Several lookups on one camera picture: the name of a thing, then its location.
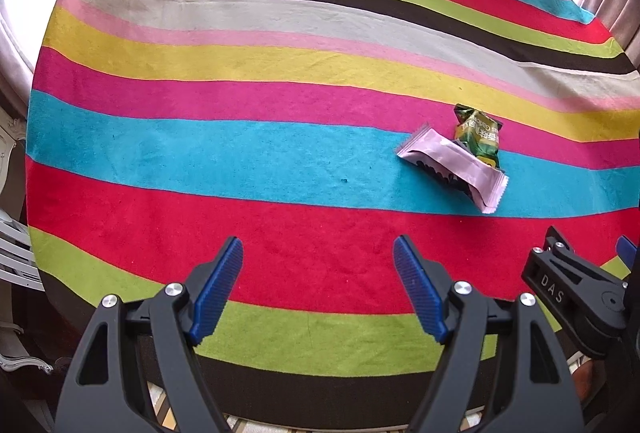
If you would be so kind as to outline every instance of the blue gripper pad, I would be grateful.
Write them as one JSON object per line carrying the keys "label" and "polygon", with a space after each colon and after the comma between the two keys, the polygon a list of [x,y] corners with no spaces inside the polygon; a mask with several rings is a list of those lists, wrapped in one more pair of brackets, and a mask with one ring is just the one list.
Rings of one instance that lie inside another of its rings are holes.
{"label": "blue gripper pad", "polygon": [[231,289],[242,269],[242,254],[242,241],[233,238],[200,291],[193,304],[193,325],[189,330],[193,345],[199,345],[216,329]]}
{"label": "blue gripper pad", "polygon": [[616,254],[628,270],[633,269],[634,261],[636,260],[636,249],[636,245],[625,235],[620,236],[616,243]]}
{"label": "blue gripper pad", "polygon": [[418,257],[402,236],[394,241],[394,264],[422,329],[443,344],[449,330],[444,322],[442,299],[424,272]]}

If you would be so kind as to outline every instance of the green wrapper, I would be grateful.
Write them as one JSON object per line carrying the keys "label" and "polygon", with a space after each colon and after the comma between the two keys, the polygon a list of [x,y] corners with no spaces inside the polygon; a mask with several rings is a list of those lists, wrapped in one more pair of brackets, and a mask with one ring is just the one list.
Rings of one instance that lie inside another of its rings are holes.
{"label": "green wrapper", "polygon": [[456,105],[453,112],[460,123],[456,126],[454,139],[460,141],[470,153],[482,162],[492,168],[500,168],[498,131],[501,129],[502,123],[470,106]]}

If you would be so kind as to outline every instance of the white furniture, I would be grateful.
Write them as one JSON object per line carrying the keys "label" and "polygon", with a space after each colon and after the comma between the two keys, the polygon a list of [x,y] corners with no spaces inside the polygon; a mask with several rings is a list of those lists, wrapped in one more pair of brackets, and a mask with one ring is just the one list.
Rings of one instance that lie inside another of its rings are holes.
{"label": "white furniture", "polygon": [[0,279],[44,290],[27,227],[0,210]]}

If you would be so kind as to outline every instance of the pink wrapper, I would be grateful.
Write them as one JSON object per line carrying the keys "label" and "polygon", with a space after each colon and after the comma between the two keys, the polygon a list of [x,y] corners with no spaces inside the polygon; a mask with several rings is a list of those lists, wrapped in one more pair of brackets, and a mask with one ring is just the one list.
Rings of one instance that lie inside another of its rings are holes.
{"label": "pink wrapper", "polygon": [[466,192],[482,213],[494,213],[509,178],[446,139],[428,123],[396,149],[396,155]]}

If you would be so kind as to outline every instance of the metal screw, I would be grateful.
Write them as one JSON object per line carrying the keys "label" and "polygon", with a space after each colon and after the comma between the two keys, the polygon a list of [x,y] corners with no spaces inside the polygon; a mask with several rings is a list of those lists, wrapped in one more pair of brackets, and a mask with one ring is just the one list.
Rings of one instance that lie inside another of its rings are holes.
{"label": "metal screw", "polygon": [[104,298],[102,298],[102,306],[111,308],[118,302],[118,296],[115,294],[108,294]]}
{"label": "metal screw", "polygon": [[455,290],[458,294],[469,294],[473,289],[471,284],[466,281],[457,281],[453,285],[453,290]]}
{"label": "metal screw", "polygon": [[164,287],[164,293],[167,296],[178,296],[182,292],[182,284],[181,283],[170,283],[166,287]]}
{"label": "metal screw", "polygon": [[533,305],[536,304],[536,297],[533,296],[533,294],[530,294],[529,292],[523,292],[520,295],[520,303],[522,303],[527,307],[533,307]]}

